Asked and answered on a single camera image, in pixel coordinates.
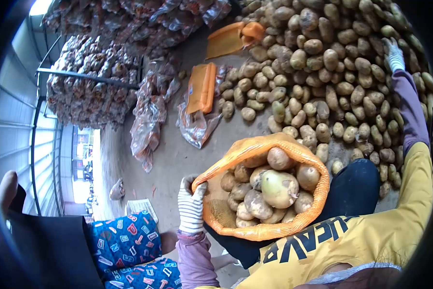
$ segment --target hand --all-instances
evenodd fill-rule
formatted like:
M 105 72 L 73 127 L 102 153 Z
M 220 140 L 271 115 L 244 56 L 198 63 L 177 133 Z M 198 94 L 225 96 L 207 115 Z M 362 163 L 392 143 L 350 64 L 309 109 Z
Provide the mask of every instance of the hand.
M 189 175 L 181 180 L 178 193 L 178 210 L 181 223 L 179 229 L 182 232 L 197 234 L 203 231 L 203 195 L 207 191 L 208 182 L 197 186 L 192 194 L 190 187 L 198 175 Z
M 388 62 L 388 66 L 390 66 L 392 73 L 398 69 L 406 70 L 403 52 L 398 47 L 396 39 L 392 37 L 390 41 L 388 38 L 382 38 L 382 42 L 388 50 L 388 55 L 385 57 L 385 60 Z

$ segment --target knee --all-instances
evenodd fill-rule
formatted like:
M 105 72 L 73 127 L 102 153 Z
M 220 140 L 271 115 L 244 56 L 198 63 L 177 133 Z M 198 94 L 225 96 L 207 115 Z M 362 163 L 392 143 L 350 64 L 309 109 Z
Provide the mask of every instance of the knee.
M 346 166 L 346 170 L 351 170 L 356 178 L 363 180 L 373 180 L 379 178 L 377 167 L 368 159 L 355 159 Z

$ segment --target black pants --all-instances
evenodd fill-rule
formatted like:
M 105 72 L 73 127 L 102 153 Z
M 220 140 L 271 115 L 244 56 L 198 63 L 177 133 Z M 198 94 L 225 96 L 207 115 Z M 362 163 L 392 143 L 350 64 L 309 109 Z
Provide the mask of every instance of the black pants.
M 332 179 L 326 204 L 321 214 L 310 225 L 337 216 L 369 215 L 375 210 L 379 198 L 380 179 L 375 165 L 368 159 L 356 159 Z M 204 228 L 229 254 L 248 269 L 260 260 L 260 248 L 277 239 L 249 241 L 217 234 L 209 225 Z

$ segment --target concrete floor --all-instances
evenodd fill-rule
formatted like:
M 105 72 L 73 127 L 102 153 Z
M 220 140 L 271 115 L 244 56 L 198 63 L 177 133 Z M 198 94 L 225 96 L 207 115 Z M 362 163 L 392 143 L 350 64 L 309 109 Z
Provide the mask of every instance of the concrete floor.
M 184 52 L 181 69 L 190 73 L 194 65 L 204 62 L 208 34 L 208 29 L 201 29 L 183 43 L 180 49 Z M 247 54 L 240 53 L 212 61 L 215 64 L 226 63 L 239 67 L 247 59 Z M 266 121 L 271 115 L 271 109 L 266 109 L 251 124 L 245 123 L 240 111 L 236 111 L 230 121 L 224 119 L 220 121 L 202 149 L 193 147 L 185 141 L 175 126 L 178 118 L 177 105 L 182 102 L 184 87 L 187 87 L 187 79 L 183 83 L 183 88 L 168 105 L 167 122 L 162 126 L 160 145 L 153 154 L 153 169 L 149 174 L 144 172 L 141 164 L 131 155 L 129 130 L 134 120 L 132 114 L 128 114 L 125 125 L 116 132 L 112 130 L 101 132 L 102 176 L 100 179 L 102 181 L 98 186 L 102 188 L 97 190 L 99 206 L 94 208 L 96 220 L 122 216 L 128 200 L 149 198 L 159 218 L 159 230 L 177 228 L 179 225 L 177 194 L 181 178 L 191 173 L 201 173 L 207 170 L 225 154 L 236 140 L 270 134 Z M 336 159 L 349 160 L 350 150 L 343 147 L 342 143 L 331 142 L 329 150 L 331 152 L 327 163 L 329 169 Z M 126 195 L 121 201 L 110 201 L 109 190 L 119 177 L 124 180 Z M 385 200 L 379 202 L 376 211 L 394 208 L 397 199 L 397 193 L 393 192 Z M 210 240 L 212 256 L 221 255 L 223 248 L 213 238 Z M 176 250 L 167 257 L 177 259 Z M 231 287 L 240 277 L 248 276 L 247 270 L 234 265 L 229 265 L 217 273 L 220 285 L 226 288 Z

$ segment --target white work glove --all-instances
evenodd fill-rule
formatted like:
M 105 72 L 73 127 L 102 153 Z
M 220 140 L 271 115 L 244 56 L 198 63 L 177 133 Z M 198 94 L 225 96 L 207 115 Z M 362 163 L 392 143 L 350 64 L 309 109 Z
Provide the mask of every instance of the white work glove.
M 178 193 L 178 210 L 181 223 L 179 229 L 189 234 L 197 234 L 203 231 L 203 195 L 207 191 L 208 182 L 197 186 L 192 194 L 191 185 L 198 175 L 189 175 L 181 180 Z
M 398 47 L 398 42 L 393 37 L 391 41 L 388 38 L 382 38 L 383 45 L 388 48 L 388 56 L 386 60 L 390 66 L 391 72 L 394 73 L 398 69 L 406 70 L 404 64 L 403 52 Z

